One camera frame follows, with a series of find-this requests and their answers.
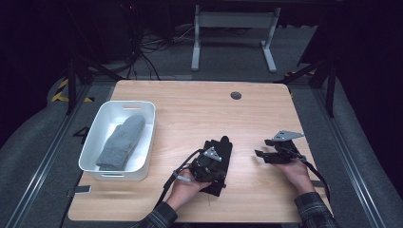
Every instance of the black strap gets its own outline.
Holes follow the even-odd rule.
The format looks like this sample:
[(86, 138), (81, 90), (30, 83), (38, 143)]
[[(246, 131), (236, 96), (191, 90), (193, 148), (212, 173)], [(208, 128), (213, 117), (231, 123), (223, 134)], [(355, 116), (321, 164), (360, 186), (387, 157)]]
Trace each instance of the black strap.
[(327, 184), (326, 180), (322, 177), (322, 175), (320, 175), (320, 173), (314, 168), (314, 166), (307, 162), (304, 161), (303, 162), (315, 175), (317, 175), (317, 177), (320, 179), (320, 181), (323, 182), (324, 188), (325, 188), (325, 194), (326, 197), (328, 198), (328, 201), (330, 202), (330, 186)]

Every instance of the plaid sleeve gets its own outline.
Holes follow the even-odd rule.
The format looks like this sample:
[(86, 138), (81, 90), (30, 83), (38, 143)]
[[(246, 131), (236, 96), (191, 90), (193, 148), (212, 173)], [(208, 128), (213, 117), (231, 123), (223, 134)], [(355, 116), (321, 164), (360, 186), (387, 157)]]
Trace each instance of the plaid sleeve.
[(178, 218), (176, 212), (166, 203), (161, 202), (150, 214), (132, 228), (168, 228)]
[(295, 199), (295, 203), (304, 227), (339, 227), (318, 193), (303, 194)]

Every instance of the yellow tape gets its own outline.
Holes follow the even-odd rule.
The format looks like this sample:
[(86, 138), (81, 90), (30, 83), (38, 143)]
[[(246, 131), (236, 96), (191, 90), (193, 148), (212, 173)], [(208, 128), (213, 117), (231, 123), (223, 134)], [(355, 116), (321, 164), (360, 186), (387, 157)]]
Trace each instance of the yellow tape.
[[(68, 85), (68, 78), (66, 77), (62, 83), (60, 83), (59, 88), (57, 88), (56, 93), (51, 99), (53, 102), (68, 102), (68, 97), (62, 97), (63, 90)], [(95, 98), (85, 98), (84, 102), (94, 102)]]

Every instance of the gray towel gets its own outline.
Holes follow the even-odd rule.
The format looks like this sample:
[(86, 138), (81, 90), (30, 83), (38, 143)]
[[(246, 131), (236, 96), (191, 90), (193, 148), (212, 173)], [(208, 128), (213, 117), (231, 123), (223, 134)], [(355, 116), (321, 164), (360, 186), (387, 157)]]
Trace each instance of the gray towel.
[(133, 115), (123, 124), (116, 126), (112, 135), (106, 140), (104, 149), (96, 162), (100, 170), (125, 170), (125, 164), (142, 136), (144, 126), (145, 118), (140, 114)]

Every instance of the wooden table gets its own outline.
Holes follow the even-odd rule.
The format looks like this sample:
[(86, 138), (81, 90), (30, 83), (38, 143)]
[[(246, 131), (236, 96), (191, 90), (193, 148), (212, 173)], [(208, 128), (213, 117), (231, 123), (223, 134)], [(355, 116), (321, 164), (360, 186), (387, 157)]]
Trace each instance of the wooden table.
[[(239, 100), (230, 94), (237, 91)], [(303, 132), (285, 85), (219, 82), (120, 81), (115, 101), (149, 101), (156, 106), (156, 129), (148, 175), (141, 181), (95, 180), (84, 173), (69, 209), (72, 220), (140, 220), (153, 209), (163, 184), (205, 141), (228, 136), (234, 147), (221, 196), (199, 193), (178, 211), (182, 222), (299, 222), (296, 189), (262, 158), (263, 148), (281, 129)], [(305, 138), (294, 140), (314, 163)], [(317, 189), (325, 199), (323, 189)]]

